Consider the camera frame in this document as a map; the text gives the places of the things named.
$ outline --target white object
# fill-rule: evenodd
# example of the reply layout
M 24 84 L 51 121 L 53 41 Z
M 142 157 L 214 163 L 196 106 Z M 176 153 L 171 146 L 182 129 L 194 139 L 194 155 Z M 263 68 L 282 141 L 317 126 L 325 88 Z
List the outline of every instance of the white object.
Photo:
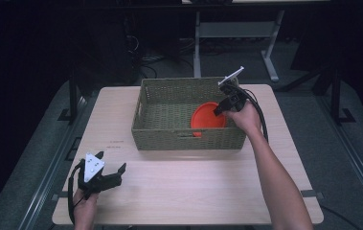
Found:
M 229 76 L 226 76 L 224 80 L 220 81 L 217 83 L 217 85 L 221 85 L 222 83 L 224 83 L 225 81 L 227 80 L 231 80 L 233 78 L 236 78 L 238 76 L 238 74 L 240 74 L 241 71 L 244 70 L 244 67 L 243 66 L 240 66 L 240 69 L 238 69 L 237 71 L 235 71 L 235 73 L 229 75 Z
M 104 166 L 104 162 L 91 153 L 86 153 L 83 181 L 90 181 Z

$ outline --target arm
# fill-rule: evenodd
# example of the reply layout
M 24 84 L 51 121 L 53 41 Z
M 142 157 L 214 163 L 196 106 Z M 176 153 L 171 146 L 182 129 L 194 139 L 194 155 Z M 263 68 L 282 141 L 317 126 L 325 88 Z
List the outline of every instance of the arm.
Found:
M 81 189 L 77 189 L 74 194 L 74 217 L 76 224 L 75 230 L 90 230 L 94 229 L 94 217 L 97 213 L 97 200 L 99 194 L 92 194 L 88 199 L 83 199 L 84 192 Z
M 274 229 L 313 229 L 300 191 L 261 133 L 259 114 L 251 103 L 240 112 L 226 111 L 253 146 L 261 190 Z

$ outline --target person's left hand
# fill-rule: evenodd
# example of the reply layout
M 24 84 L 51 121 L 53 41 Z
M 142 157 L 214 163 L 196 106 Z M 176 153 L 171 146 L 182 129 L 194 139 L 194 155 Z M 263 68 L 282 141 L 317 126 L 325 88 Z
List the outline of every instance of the person's left hand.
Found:
M 94 217 L 97 213 L 97 200 L 100 194 L 92 194 L 88 199 L 83 198 L 84 192 L 77 189 L 73 197 L 75 229 L 76 230 L 89 230 L 94 227 Z

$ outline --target hand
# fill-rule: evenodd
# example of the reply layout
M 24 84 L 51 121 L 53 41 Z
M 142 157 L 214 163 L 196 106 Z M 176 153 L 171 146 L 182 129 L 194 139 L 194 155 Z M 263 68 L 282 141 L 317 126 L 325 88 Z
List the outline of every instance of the hand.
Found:
M 252 103 L 246 102 L 240 112 L 224 111 L 224 115 L 233 119 L 235 124 L 240 127 L 247 135 L 261 131 L 261 121 L 259 113 Z
M 92 194 L 88 199 L 83 198 L 85 193 L 81 189 L 77 189 L 73 197 L 75 229 L 76 230 L 89 230 L 94 227 L 94 217 L 97 213 L 97 200 L 99 194 Z

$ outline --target wrist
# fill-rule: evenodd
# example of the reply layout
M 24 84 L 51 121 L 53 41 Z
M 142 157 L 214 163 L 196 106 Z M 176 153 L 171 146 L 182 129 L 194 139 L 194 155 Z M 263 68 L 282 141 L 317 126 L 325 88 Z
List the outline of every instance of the wrist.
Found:
M 246 133 L 247 137 L 249 137 L 249 139 L 253 139 L 259 136 L 263 136 L 261 129 L 257 128 L 257 127 L 250 127 L 250 128 L 246 128 L 244 130 L 244 132 Z
M 76 223 L 74 230 L 92 230 L 94 229 L 93 224 Z

